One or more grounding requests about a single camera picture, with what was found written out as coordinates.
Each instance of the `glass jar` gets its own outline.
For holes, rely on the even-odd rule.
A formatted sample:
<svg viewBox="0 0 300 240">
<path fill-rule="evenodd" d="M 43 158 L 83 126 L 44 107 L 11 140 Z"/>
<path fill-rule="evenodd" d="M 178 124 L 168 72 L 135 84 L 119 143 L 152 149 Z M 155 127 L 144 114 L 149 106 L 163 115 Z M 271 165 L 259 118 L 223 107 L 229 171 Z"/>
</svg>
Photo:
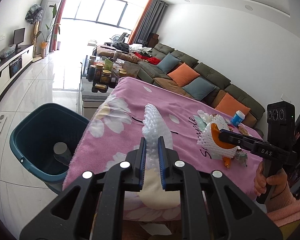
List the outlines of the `glass jar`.
<svg viewBox="0 0 300 240">
<path fill-rule="evenodd" d="M 100 82 L 100 78 L 101 78 L 101 75 L 102 75 L 102 68 L 103 68 L 103 64 L 100 63 L 100 62 L 97 62 L 97 65 L 96 65 L 96 74 L 94 76 L 96 82 Z"/>
<path fill-rule="evenodd" d="M 93 81 L 95 73 L 96 73 L 96 66 L 91 65 L 89 68 L 89 73 L 88 73 L 88 81 L 89 82 Z"/>
<path fill-rule="evenodd" d="M 93 65 L 93 63 L 95 62 L 95 60 L 96 60 L 96 56 L 90 56 L 89 65 L 88 66 Z"/>
<path fill-rule="evenodd" d="M 114 52 L 114 56 L 113 56 L 113 60 L 114 62 L 121 57 L 121 54 L 122 54 L 122 50 L 119 50 L 117 49 L 115 52 Z"/>
<path fill-rule="evenodd" d="M 124 71 L 124 70 L 120 70 L 120 71 L 119 71 L 119 76 L 120 76 L 120 77 L 126 77 L 126 76 L 127 76 L 127 72 Z"/>
<path fill-rule="evenodd" d="M 105 84 L 105 85 L 108 85 L 110 80 L 111 80 L 111 71 L 103 70 L 101 78 L 100 78 L 100 82 Z"/>
</svg>

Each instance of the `black bag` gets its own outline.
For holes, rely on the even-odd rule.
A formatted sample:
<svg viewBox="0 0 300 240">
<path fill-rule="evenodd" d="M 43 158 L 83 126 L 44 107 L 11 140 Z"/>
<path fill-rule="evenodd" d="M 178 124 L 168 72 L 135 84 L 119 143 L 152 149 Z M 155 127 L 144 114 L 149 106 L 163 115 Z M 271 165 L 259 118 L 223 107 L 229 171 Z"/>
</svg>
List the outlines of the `black bag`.
<svg viewBox="0 0 300 240">
<path fill-rule="evenodd" d="M 129 52 L 128 43 L 115 43 L 115 44 L 113 44 L 113 47 L 116 49 L 122 50 L 124 52 Z"/>
</svg>

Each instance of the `orange pillow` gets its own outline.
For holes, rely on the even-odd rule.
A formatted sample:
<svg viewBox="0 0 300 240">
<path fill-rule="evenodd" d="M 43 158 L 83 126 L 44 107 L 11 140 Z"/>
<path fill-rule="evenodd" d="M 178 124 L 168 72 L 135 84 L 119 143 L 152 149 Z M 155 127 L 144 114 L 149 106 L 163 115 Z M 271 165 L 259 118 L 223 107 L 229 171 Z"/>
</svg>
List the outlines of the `orange pillow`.
<svg viewBox="0 0 300 240">
<path fill-rule="evenodd" d="M 199 77 L 200 74 L 190 68 L 186 63 L 183 63 L 176 70 L 169 73 L 168 76 L 171 77 L 179 87 L 184 87 Z"/>
<path fill-rule="evenodd" d="M 220 103 L 215 108 L 216 110 L 228 114 L 229 116 L 234 116 L 235 112 L 240 110 L 245 116 L 251 110 L 250 108 L 244 106 L 237 100 L 235 100 L 231 95 L 226 93 L 226 95 L 222 98 Z"/>
</svg>

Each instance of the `jar lid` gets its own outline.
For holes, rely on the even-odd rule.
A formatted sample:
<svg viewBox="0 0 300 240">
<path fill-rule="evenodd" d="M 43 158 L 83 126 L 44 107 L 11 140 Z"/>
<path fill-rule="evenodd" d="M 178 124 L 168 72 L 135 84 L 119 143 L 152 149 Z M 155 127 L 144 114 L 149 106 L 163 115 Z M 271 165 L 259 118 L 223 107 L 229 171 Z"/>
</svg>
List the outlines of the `jar lid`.
<svg viewBox="0 0 300 240">
<path fill-rule="evenodd" d="M 110 70 L 103 70 L 102 73 L 104 75 L 110 75 L 111 74 L 111 71 Z"/>
</svg>

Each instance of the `gray sofa cushion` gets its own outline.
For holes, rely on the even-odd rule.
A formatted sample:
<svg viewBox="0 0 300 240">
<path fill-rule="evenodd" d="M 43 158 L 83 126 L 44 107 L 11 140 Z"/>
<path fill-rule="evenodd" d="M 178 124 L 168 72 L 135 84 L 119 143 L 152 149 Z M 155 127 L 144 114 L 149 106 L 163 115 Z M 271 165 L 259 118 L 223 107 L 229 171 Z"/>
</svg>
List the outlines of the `gray sofa cushion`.
<svg viewBox="0 0 300 240">
<path fill-rule="evenodd" d="M 201 101 L 215 88 L 209 81 L 202 77 L 197 77 L 195 80 L 182 87 L 188 92 L 194 99 Z"/>
<path fill-rule="evenodd" d="M 194 70 L 221 90 L 225 90 L 230 85 L 230 79 L 203 63 L 199 63 Z"/>
<path fill-rule="evenodd" d="M 198 59 L 195 59 L 194 57 L 191 57 L 178 50 L 172 52 L 171 55 L 173 57 L 176 57 L 177 59 L 180 59 L 182 63 L 186 63 L 191 68 L 193 68 L 196 65 L 196 63 L 199 61 Z"/>
<path fill-rule="evenodd" d="M 163 60 L 159 62 L 157 65 L 165 74 L 167 74 L 170 70 L 172 70 L 178 63 L 180 59 L 173 57 L 170 53 L 164 57 Z"/>
<path fill-rule="evenodd" d="M 160 51 L 164 54 L 168 54 L 174 51 L 174 48 L 169 47 L 167 45 L 164 45 L 162 43 L 158 43 L 157 45 L 154 46 L 154 49 L 156 49 L 157 51 Z"/>
<path fill-rule="evenodd" d="M 150 64 L 149 62 L 146 61 L 140 61 L 138 64 L 151 78 L 160 77 L 160 78 L 172 80 L 156 65 Z"/>
<path fill-rule="evenodd" d="M 226 87 L 225 91 L 246 107 L 251 108 L 250 113 L 253 114 L 255 118 L 257 118 L 258 120 L 261 119 L 263 113 L 265 112 L 265 109 L 246 92 L 233 84 Z"/>
<path fill-rule="evenodd" d="M 156 57 L 158 59 L 163 60 L 165 56 L 166 56 L 166 54 L 164 54 L 156 49 L 152 49 L 152 57 Z"/>
</svg>

